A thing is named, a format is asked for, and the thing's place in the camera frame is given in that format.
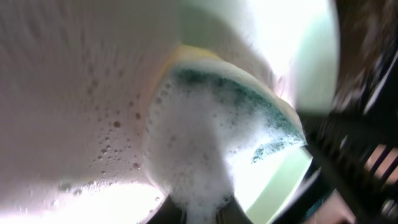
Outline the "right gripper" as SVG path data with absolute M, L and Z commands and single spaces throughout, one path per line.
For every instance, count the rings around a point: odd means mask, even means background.
M 307 151 L 320 171 L 314 183 L 276 223 L 299 223 L 331 189 L 339 191 L 355 223 L 397 223 L 397 156 L 381 175 L 376 172 L 397 149 L 397 46 L 384 52 L 377 90 L 365 86 L 357 110 L 321 115 L 301 112 Z

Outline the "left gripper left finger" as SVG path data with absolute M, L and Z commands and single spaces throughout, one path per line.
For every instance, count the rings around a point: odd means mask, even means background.
M 167 196 L 146 224 L 186 224 L 186 221 L 186 213 Z

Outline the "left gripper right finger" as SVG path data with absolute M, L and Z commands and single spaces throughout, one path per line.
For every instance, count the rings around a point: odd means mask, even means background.
M 216 224 L 252 224 L 234 197 L 218 210 Z

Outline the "green yellow sponge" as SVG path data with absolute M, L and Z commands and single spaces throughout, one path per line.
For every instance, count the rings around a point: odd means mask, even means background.
M 213 52 L 181 45 L 147 108 L 142 140 L 150 181 L 187 223 L 214 223 L 251 166 L 306 144 L 295 110 Z

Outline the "mint green plate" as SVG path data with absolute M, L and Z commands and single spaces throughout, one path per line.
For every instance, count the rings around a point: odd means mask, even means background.
M 147 108 L 181 45 L 251 74 L 297 114 L 332 109 L 334 1 L 2 1 L 1 222 L 146 223 L 167 197 L 143 161 Z M 305 145 L 241 177 L 235 199 L 252 223 L 293 199 Z

